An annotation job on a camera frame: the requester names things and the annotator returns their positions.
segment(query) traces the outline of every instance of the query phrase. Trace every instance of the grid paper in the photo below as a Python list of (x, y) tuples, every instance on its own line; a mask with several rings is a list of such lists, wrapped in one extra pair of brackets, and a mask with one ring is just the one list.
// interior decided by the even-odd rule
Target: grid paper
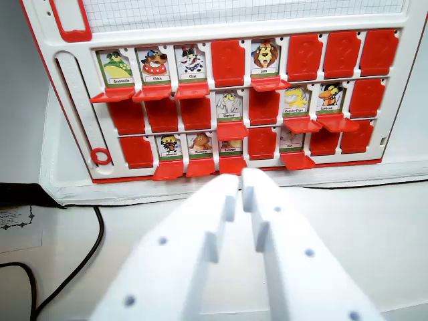
[(84, 0), (92, 32), (399, 13), (404, 0)]

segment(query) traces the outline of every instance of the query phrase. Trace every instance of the black cable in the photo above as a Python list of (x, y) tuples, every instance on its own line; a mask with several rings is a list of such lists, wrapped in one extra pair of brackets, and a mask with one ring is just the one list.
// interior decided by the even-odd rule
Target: black cable
[(36, 321), (37, 317), (40, 315), (41, 311), (70, 283), (70, 281), (83, 269), (83, 267), (89, 262), (91, 257), (94, 255), (96, 250), (101, 244), (102, 238), (104, 236), (104, 220), (102, 219), (100, 209), (98, 206), (94, 206), (95, 214), (98, 219), (98, 224), (100, 225), (100, 231), (98, 232), (98, 237), (95, 241), (94, 246), (83, 259), (83, 261), (79, 264), (79, 266), (58, 286), (58, 288), (53, 291), (53, 293), (46, 298), (37, 308), (35, 307), (37, 304), (37, 285), (35, 282), (34, 274), (31, 268), (20, 262), (11, 262), (0, 264), (0, 268), (5, 268), (7, 266), (19, 266), (25, 270), (28, 275), (29, 283), (31, 286), (31, 312), (30, 312), (30, 320)]

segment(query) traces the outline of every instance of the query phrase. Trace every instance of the character card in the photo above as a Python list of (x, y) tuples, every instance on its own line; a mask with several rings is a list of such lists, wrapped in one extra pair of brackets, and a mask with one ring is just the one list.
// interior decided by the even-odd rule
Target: character card
[(156, 136), (159, 159), (169, 161), (173, 159), (183, 159), (181, 152), (181, 142), (173, 134)]
[(316, 105), (317, 114), (333, 114), (342, 111), (345, 89), (340, 82), (321, 84)]
[(219, 141), (220, 156), (242, 155), (242, 140)]
[(213, 142), (204, 132), (188, 134), (189, 158), (203, 158), (213, 156)]
[(242, 96), (235, 90), (216, 92), (215, 101), (218, 122), (242, 120)]
[(296, 152), (303, 149), (305, 134), (293, 134), (288, 128), (281, 128), (280, 152)]
[(171, 83), (168, 56), (166, 54), (161, 53), (157, 47), (137, 48), (135, 51), (143, 84)]
[(134, 85), (129, 59), (120, 55), (119, 49), (97, 51), (96, 57), (106, 87)]
[(286, 107), (282, 111), (283, 117), (305, 116), (309, 113), (311, 91), (306, 87), (290, 87), (285, 91)]
[(251, 43), (251, 76), (264, 77), (279, 74), (280, 47), (273, 39)]
[(205, 53), (197, 45), (176, 45), (175, 59), (179, 82), (204, 82), (207, 80)]

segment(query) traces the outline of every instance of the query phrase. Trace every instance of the red ring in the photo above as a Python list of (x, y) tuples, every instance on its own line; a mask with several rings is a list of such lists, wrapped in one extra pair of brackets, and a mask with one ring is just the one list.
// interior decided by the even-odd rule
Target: red ring
[[(107, 155), (107, 159), (106, 160), (99, 160), (98, 159), (98, 155), (96, 154), (97, 152), (103, 152), (104, 154)], [(108, 152), (108, 150), (106, 150), (105, 148), (95, 148), (92, 150), (91, 152), (91, 158), (94, 161), (94, 163), (98, 164), (98, 165), (107, 165), (112, 161), (112, 156), (110, 155), (110, 153)]]

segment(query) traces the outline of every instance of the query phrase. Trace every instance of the guess who game board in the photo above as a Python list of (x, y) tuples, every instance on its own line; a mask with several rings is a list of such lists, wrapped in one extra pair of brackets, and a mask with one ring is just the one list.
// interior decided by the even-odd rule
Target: guess who game board
[(382, 161), (428, 1), (164, 2), (22, 0), (95, 183)]

